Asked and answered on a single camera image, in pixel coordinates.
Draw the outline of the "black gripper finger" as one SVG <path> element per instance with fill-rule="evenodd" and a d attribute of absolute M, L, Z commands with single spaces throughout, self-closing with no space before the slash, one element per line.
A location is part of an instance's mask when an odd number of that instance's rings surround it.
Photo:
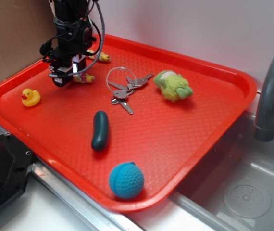
<path fill-rule="evenodd" d="M 64 87 L 73 80 L 73 76 L 69 75 L 73 72 L 72 58 L 53 59 L 49 68 L 51 71 L 49 77 L 57 87 Z"/>
<path fill-rule="evenodd" d="M 73 57 L 73 73 L 76 74 L 86 68 L 86 56 L 78 54 Z"/>

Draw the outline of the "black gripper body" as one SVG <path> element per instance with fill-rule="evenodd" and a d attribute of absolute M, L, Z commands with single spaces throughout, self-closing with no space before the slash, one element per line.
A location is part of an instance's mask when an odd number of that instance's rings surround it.
<path fill-rule="evenodd" d="M 66 62 L 76 55 L 85 55 L 96 39 L 92 35 L 92 25 L 85 17 L 71 21 L 53 18 L 56 36 L 41 45 L 39 52 L 45 62 Z"/>

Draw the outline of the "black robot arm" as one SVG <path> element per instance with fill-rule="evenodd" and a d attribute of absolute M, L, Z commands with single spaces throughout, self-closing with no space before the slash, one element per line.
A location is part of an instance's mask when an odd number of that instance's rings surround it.
<path fill-rule="evenodd" d="M 87 50 L 96 38 L 88 15 L 88 0 L 51 0 L 54 4 L 56 36 L 40 47 L 42 61 L 50 68 L 49 77 L 57 87 L 73 80 L 74 68 L 86 68 Z"/>

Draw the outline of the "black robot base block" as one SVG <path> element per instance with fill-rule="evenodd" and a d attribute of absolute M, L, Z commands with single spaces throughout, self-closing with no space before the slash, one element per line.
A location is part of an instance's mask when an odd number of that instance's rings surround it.
<path fill-rule="evenodd" d="M 0 135 L 0 210 L 24 194 L 34 158 L 17 137 Z"/>

